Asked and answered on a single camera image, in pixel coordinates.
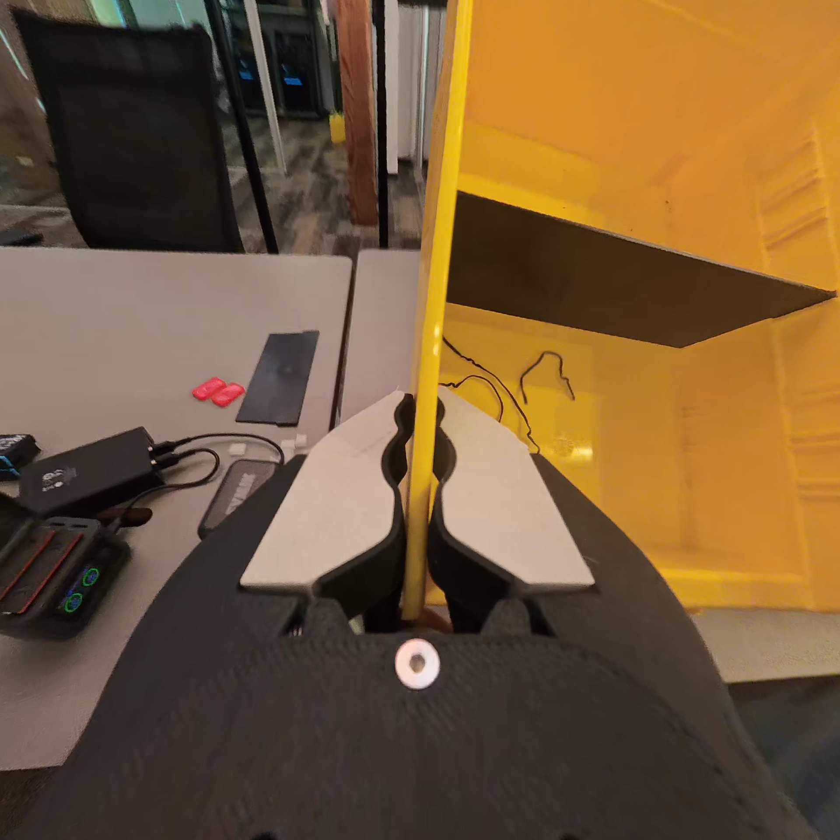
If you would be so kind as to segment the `wooden post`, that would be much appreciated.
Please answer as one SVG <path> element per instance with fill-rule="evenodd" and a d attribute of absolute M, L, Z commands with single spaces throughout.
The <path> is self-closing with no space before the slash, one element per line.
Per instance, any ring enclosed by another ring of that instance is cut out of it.
<path fill-rule="evenodd" d="M 370 227 L 378 221 L 371 2 L 337 1 L 335 19 L 350 215 L 354 224 Z"/>

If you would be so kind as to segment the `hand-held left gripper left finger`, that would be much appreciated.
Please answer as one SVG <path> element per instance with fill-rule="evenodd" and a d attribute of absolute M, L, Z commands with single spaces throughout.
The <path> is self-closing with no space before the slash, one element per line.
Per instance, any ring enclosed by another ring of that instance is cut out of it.
<path fill-rule="evenodd" d="M 303 460 L 239 585 L 336 601 L 367 632 L 401 622 L 406 525 L 400 484 L 414 396 L 394 391 L 320 440 Z"/>

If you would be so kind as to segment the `black bin divider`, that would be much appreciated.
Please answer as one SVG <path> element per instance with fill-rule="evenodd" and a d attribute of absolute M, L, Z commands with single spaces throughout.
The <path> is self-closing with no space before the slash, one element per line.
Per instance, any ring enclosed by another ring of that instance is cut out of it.
<path fill-rule="evenodd" d="M 459 192 L 448 301 L 674 349 L 837 298 Z"/>

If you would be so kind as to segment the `yellow plastic bin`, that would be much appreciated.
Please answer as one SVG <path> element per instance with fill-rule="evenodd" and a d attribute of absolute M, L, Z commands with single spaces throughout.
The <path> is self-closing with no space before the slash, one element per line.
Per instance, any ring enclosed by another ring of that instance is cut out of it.
<path fill-rule="evenodd" d="M 439 381 L 502 424 L 687 607 L 838 612 L 838 2 L 449 2 L 417 290 L 405 609 L 427 582 Z M 458 193 L 836 299 L 684 349 L 457 305 Z M 563 356 L 520 374 L 544 350 Z"/>

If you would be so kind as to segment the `black hub with white lettering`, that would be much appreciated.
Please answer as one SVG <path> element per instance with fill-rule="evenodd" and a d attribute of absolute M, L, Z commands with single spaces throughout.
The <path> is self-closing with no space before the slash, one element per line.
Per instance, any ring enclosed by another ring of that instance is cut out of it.
<path fill-rule="evenodd" d="M 197 527 L 203 541 L 284 466 L 275 460 L 239 458 L 227 469 Z"/>

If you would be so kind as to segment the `black flat plate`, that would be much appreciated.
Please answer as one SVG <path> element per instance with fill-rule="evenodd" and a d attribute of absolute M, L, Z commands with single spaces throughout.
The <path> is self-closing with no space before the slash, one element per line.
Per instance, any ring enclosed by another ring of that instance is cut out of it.
<path fill-rule="evenodd" d="M 269 335 L 246 388 L 237 423 L 298 425 L 319 335 L 319 331 Z"/>

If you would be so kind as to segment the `black battery charger case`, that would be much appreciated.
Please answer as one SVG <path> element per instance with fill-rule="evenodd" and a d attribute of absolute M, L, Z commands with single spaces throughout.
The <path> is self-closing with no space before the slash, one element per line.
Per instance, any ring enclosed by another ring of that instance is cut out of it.
<path fill-rule="evenodd" d="M 1 635 L 64 641 L 99 609 L 131 556 L 99 520 L 35 514 L 1 495 Z"/>

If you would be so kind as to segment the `black high-back office chair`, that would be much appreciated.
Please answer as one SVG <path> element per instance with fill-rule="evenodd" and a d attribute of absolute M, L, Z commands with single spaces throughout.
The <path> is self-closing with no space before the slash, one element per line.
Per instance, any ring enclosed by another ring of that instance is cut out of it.
<path fill-rule="evenodd" d="M 205 29 L 11 15 L 85 245 L 243 254 Z"/>

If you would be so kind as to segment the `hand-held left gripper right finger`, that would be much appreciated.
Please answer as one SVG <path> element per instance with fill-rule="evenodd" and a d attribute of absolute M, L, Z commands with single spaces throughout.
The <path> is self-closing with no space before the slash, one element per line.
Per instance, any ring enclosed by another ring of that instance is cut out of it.
<path fill-rule="evenodd" d="M 456 632 L 506 601 L 594 594 L 583 552 L 529 448 L 454 391 L 437 388 L 427 568 Z"/>

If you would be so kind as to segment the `black power bank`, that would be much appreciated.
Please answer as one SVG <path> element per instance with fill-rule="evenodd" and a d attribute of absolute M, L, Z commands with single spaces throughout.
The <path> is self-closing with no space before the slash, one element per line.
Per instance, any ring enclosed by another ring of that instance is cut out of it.
<path fill-rule="evenodd" d="M 24 467 L 18 500 L 42 518 L 95 518 L 165 483 L 143 427 L 102 438 Z"/>

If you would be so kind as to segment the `thin black twist tie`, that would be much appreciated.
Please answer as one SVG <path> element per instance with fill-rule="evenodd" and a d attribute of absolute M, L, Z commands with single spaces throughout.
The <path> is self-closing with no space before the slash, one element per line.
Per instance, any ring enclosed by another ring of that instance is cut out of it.
<path fill-rule="evenodd" d="M 490 371 L 486 366 L 479 363 L 477 360 L 458 350 L 445 336 L 442 336 L 441 341 L 444 348 L 454 354 L 456 358 L 466 362 L 467 365 L 470 366 L 471 372 L 462 376 L 458 380 L 439 381 L 438 385 L 441 385 L 450 391 L 457 391 L 468 382 L 480 382 L 488 387 L 497 401 L 497 422 L 502 424 L 506 406 L 509 403 L 518 414 L 521 422 L 524 424 L 528 446 L 532 448 L 534 454 L 541 455 L 542 448 L 533 436 L 533 430 L 528 415 L 524 411 L 524 408 L 517 397 L 513 395 L 511 388 L 509 388 L 508 385 L 505 384 L 504 381 L 493 371 Z"/>
<path fill-rule="evenodd" d="M 576 401 L 576 396 L 574 393 L 574 388 L 572 386 L 570 378 L 564 373 L 564 359 L 563 356 L 553 350 L 544 350 L 540 353 L 538 358 L 532 362 L 519 376 L 518 380 L 518 389 L 521 394 L 522 401 L 524 405 L 529 404 L 528 395 L 526 393 L 526 378 L 530 375 L 533 371 L 536 371 L 541 363 L 545 360 L 554 360 L 556 362 L 556 375 L 561 385 L 561 390 L 564 394 L 566 394 L 569 399 L 573 402 Z"/>

